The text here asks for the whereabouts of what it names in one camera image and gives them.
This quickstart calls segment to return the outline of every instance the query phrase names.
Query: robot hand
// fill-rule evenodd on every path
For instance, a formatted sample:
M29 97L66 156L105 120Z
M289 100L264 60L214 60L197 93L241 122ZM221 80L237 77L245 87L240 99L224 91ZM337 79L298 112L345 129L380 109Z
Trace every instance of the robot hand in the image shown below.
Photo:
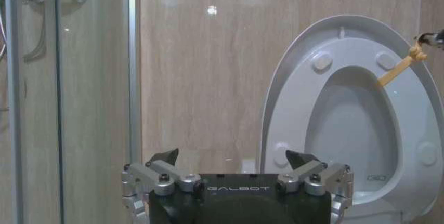
M444 29L437 33L422 33L414 39L418 43L425 43L444 50Z

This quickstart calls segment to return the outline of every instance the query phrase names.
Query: shower door frame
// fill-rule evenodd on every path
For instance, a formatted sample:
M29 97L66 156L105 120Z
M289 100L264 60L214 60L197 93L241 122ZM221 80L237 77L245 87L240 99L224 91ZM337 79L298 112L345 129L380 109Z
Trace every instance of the shower door frame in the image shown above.
M21 36L21 3L22 0L5 0L5 18L6 18L6 58L8 58L8 101L9 101L9 136L10 136L10 186L12 186L12 223L24 222L24 195L22 195L22 154L21 154L21 136L20 136L20 36ZM58 183L60 183L60 223L64 223L62 214L62 164L61 164L61 117L60 117L60 0L54 3L56 11L56 84L57 84L57 130L58 130ZM129 161L141 162L141 101L140 101L140 0L128 0L129 13Z
M142 162L140 84L140 0L128 2L129 16L129 157Z

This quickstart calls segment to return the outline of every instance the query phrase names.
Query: glass shower door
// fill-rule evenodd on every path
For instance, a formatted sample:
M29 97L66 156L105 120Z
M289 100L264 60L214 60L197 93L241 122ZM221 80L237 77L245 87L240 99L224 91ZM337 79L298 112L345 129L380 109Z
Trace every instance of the glass shower door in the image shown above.
M0 222L129 223L128 0L6 0L6 12Z
M64 223L129 223L128 0L60 0Z
M1 138L1 157L10 159L0 199L10 209L1 222L60 223L54 0L5 2L10 143Z

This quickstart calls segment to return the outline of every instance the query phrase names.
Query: toilet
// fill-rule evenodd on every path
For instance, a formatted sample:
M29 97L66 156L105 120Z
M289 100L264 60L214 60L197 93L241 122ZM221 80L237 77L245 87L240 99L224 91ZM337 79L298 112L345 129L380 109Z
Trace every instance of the toilet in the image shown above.
M442 176L442 106L425 65L384 87L409 44L385 24L340 15L290 44L262 114L260 170L290 171L285 150L348 164L353 206L342 223L404 223L425 214Z

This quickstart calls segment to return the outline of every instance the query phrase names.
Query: wooden stick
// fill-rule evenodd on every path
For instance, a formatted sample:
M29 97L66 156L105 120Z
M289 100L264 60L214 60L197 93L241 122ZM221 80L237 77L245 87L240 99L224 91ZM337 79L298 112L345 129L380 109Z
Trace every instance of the wooden stick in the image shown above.
M410 50L408 51L408 55L401 60L401 62L397 63L394 68L385 73L385 75L377 80L380 86L385 86L406 69L406 67L410 66L413 61L421 61L428 58L426 54L422 53L421 45L416 42L414 46L410 47Z

